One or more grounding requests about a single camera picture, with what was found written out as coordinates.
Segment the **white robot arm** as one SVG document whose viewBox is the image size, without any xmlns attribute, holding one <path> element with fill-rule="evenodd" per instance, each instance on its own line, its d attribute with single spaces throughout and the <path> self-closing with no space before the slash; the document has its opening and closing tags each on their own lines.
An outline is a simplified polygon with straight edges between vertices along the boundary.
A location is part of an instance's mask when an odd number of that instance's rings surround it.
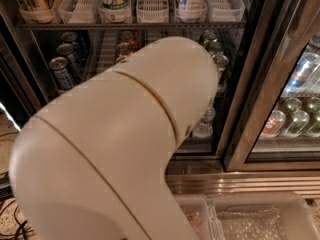
<svg viewBox="0 0 320 240">
<path fill-rule="evenodd" d="M 169 37 L 39 110 L 9 178 L 41 240 L 198 240 L 165 171 L 216 92 L 208 52 Z"/>
</svg>

